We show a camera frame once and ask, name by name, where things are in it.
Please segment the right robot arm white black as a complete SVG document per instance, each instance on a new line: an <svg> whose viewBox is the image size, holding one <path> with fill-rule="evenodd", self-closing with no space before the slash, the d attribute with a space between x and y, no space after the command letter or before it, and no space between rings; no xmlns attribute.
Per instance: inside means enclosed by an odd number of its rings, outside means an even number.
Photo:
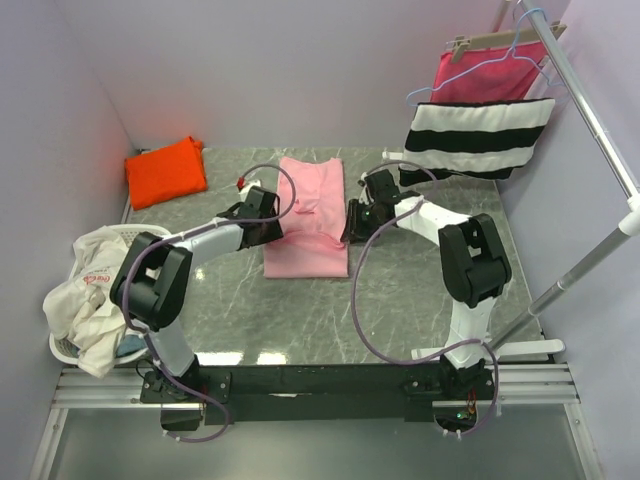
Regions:
<svg viewBox="0 0 640 480"><path fill-rule="evenodd" d="M460 399L474 386L469 368L491 354L486 349L491 312L512 278L495 222L487 214L459 214L418 192L401 191L386 168L363 173L359 184L362 192L348 203L343 232L344 242L363 246L351 287L350 306L356 332L371 353L388 363L392 361L368 341L357 315L357 282L373 242L385 230L397 227L436 245L443 282L453 300L449 334L441 349L405 363L413 365L437 357L447 361L451 366L439 374L440 390L449 398Z"/></svg>

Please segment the pink t shirt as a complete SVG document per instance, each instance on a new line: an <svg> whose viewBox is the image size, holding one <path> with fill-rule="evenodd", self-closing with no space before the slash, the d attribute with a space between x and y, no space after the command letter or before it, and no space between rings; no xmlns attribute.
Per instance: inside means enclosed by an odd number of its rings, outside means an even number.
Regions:
<svg viewBox="0 0 640 480"><path fill-rule="evenodd" d="M348 249L343 163L313 164L283 157L277 195L291 210L280 219L284 237L264 246L268 279L346 278Z"/></svg>

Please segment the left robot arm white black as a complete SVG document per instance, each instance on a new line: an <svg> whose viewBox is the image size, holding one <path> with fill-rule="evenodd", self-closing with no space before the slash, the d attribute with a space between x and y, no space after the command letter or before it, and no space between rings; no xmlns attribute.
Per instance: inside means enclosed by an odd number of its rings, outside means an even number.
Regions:
<svg viewBox="0 0 640 480"><path fill-rule="evenodd" d="M164 389L176 401L193 399L200 388L200 364L179 321L192 272L220 256L281 239L279 207L276 193L254 184L205 224L173 236L144 231L132 241L110 301L142 335L154 363L167 374Z"/></svg>

